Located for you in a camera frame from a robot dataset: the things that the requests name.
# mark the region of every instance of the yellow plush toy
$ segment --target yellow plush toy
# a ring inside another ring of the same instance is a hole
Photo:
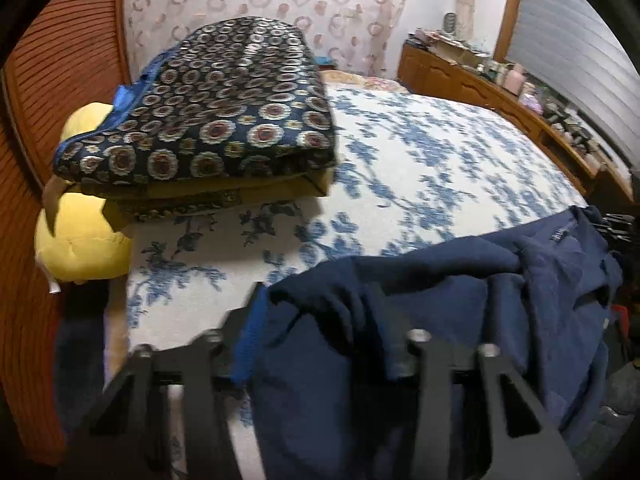
[[[112,109],[111,105],[91,103],[76,110],[60,140],[95,130]],[[103,198],[63,194],[53,235],[44,209],[40,212],[34,238],[36,258],[57,280],[107,280],[129,272],[131,240],[111,229],[102,215],[103,205]]]

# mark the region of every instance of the white tag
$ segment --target white tag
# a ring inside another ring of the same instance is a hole
[[[60,292],[60,286],[53,277],[53,274],[49,272],[49,269],[40,261],[40,257],[36,254],[36,265],[40,267],[40,270],[44,273],[44,277],[49,282],[49,294],[57,294]]]

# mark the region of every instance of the gray blind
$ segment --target gray blind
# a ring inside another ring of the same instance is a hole
[[[507,54],[640,162],[640,76],[587,0],[521,0]]]

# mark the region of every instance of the white and blue floral bed sheet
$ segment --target white and blue floral bed sheet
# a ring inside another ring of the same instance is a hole
[[[256,281],[322,260],[392,256],[516,226],[584,200],[512,124],[447,100],[328,88],[340,163],[331,195],[139,224],[130,345],[170,348],[217,327]]]

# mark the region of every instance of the louvered wooden door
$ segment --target louvered wooden door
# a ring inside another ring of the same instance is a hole
[[[66,118],[89,102],[110,102],[117,85],[129,80],[121,2],[52,0],[3,71],[0,383],[27,457],[51,465],[64,449],[52,394],[62,298],[49,295],[47,281],[34,264],[33,232],[40,187],[50,175]]]

